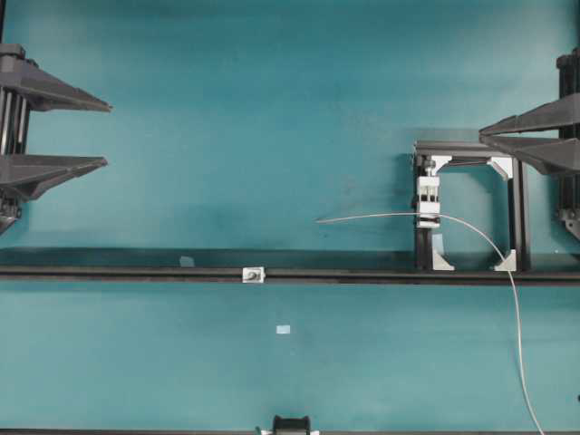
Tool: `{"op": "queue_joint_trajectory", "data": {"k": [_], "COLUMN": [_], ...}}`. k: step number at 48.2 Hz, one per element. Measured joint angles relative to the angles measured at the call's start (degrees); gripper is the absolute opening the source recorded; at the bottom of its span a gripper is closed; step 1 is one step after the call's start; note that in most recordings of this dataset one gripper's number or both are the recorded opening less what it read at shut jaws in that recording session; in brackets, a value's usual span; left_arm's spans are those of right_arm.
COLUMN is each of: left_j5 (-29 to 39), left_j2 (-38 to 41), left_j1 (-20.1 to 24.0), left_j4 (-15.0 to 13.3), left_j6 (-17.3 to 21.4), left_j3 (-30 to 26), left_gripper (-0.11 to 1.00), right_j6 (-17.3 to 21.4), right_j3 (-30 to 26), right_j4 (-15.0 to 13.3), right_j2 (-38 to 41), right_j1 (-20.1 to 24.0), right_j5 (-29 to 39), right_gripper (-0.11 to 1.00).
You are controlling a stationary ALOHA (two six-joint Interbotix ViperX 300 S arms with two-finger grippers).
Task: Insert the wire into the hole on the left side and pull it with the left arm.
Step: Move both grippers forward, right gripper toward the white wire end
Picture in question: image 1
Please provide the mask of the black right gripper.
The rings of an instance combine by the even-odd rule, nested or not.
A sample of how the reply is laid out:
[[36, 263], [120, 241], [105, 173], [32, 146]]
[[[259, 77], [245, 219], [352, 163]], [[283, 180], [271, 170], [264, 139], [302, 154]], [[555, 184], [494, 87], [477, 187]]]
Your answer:
[[557, 215], [565, 230], [579, 236], [579, 50], [556, 60], [559, 100], [507, 117], [479, 131], [490, 136], [529, 131], [558, 131], [558, 138], [480, 137], [479, 141], [558, 177]]

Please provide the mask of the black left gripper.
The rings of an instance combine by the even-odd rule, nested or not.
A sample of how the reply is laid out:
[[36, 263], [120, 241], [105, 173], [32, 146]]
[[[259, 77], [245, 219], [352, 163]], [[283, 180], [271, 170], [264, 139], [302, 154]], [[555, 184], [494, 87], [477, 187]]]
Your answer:
[[31, 201], [64, 182], [105, 167], [104, 157], [25, 155], [31, 103], [34, 111], [110, 112], [112, 106], [37, 68], [14, 70], [25, 61], [19, 44], [1, 44], [1, 233]]

